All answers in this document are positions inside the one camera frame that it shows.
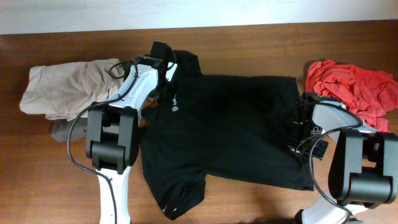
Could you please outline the black polo shirt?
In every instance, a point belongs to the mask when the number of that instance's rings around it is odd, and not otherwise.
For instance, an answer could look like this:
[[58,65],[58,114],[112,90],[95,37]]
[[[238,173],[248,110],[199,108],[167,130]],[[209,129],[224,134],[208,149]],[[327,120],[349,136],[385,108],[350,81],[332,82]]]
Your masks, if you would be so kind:
[[312,190],[308,164],[288,147],[299,127],[294,77],[205,75],[198,57],[176,51],[176,69],[157,107],[144,110],[144,178],[175,220],[205,198],[213,175]]

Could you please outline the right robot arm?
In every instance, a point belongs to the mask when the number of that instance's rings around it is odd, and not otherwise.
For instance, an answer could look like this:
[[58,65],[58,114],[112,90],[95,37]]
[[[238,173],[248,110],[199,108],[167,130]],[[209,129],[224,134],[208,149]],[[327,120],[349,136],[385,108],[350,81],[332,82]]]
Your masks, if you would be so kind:
[[336,143],[328,174],[328,190],[312,206],[301,209],[294,223],[358,223],[355,215],[390,204],[397,198],[397,136],[380,132],[346,109],[337,98],[305,92],[297,102],[299,130],[289,151],[308,163],[323,159],[329,136]]

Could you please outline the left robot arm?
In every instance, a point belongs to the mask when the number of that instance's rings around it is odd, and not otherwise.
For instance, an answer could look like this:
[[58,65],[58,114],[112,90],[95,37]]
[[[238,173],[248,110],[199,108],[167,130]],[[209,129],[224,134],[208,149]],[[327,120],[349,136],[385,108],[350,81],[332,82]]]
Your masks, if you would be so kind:
[[129,61],[123,84],[88,110],[86,156],[99,180],[100,223],[130,223],[128,177],[139,151],[141,110],[148,96],[162,93],[177,68],[171,47],[155,41],[150,54]]

